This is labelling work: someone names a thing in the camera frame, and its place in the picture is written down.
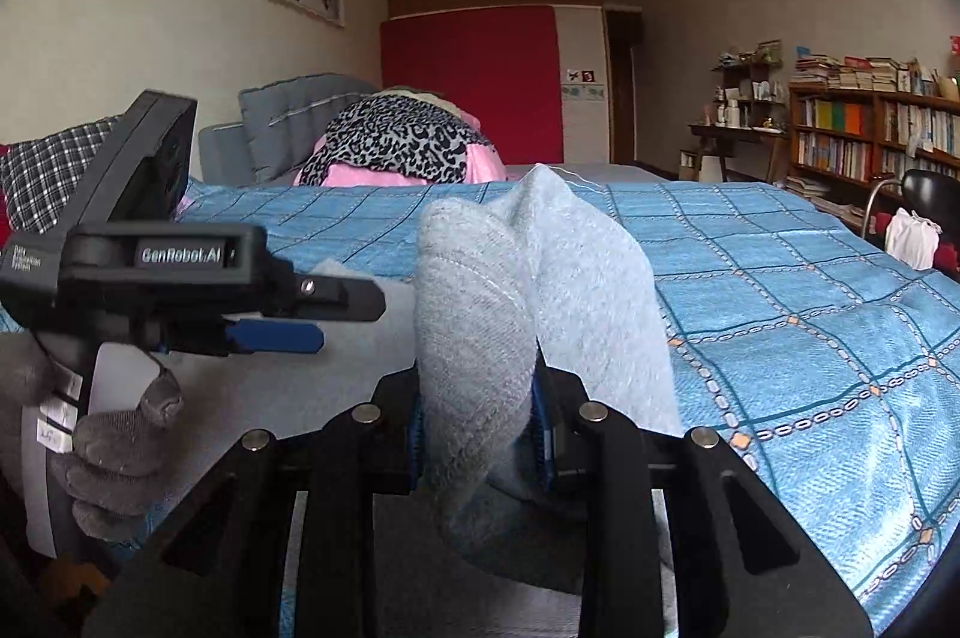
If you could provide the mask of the left grey gloved hand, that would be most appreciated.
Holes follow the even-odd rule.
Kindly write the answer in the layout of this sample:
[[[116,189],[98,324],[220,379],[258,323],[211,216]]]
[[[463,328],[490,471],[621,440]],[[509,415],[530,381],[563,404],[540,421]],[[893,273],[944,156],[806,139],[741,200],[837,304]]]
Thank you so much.
[[[140,383],[139,404],[80,418],[71,451],[57,454],[53,479],[68,493],[76,526],[91,539],[128,542],[166,490],[164,459],[169,430],[184,407],[176,376],[155,357],[130,345],[85,342],[26,331],[2,336],[2,475],[23,493],[21,411],[52,394],[68,370],[106,362],[117,383]]]

